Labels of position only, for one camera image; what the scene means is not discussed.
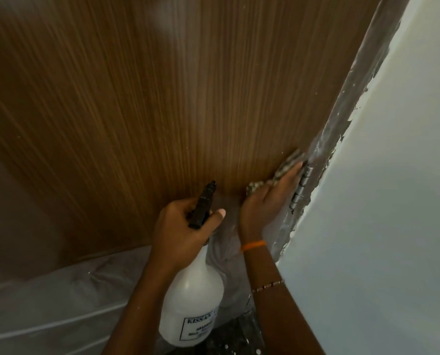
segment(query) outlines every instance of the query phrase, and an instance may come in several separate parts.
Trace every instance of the orange wristband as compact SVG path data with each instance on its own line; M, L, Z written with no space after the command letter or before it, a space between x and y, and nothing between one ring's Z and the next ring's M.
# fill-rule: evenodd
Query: orange wristband
M254 248L258 248L258 247L266 247L266 246L267 246L267 244L266 244L266 242L264 240L259 240L259 241L254 241L254 242L247 243L247 244L243 245L240 248L240 251L242 253L244 253L247 250L251 250L251 249L254 249Z

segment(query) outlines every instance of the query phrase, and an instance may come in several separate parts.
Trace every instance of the hand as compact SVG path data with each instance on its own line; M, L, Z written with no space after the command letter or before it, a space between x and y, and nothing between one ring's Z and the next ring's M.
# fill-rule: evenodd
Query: hand
M238 233L241 244L262 240L263 228L277 217L297 188L301 167L302 162L297 163L275 186L268 181L245 200L240 209Z
M186 216L195 208L197 200L190 198L170 202L159 213L149 262L169 275L176 275L193 262L226 214L224 209L218 209L200 229L191 229Z

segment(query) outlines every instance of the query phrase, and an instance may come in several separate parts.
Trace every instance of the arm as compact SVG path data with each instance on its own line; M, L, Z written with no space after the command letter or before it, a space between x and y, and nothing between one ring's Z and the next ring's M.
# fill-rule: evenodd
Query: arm
M129 299L103 355L153 354L164 296L176 274L199 254L225 210L209 216L199 230L188 227L186 215L197 199L171 202L159 214L153 246L143 274Z
M262 240L262 230L279 214L296 188L302 163L294 166L276 186L266 184L249 196L240 210L241 244ZM281 275L264 246L245 251L251 289L281 281ZM259 324L269 354L324 354L304 316L284 284L253 293Z

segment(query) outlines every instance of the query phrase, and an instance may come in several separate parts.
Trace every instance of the white wall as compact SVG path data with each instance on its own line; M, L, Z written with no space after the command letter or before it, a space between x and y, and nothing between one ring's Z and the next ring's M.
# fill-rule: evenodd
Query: white wall
M411 3L280 262L328 355L440 355L440 0Z

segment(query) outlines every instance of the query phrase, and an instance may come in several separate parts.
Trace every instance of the white spray bottle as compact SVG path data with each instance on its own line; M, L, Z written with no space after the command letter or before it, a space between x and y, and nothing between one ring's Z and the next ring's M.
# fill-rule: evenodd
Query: white spray bottle
M216 189L215 181L205 187L189 227L199 229L208 218ZM174 346L195 346L213 329L224 286L220 274L205 262L207 247L176 275L164 297L159 333Z

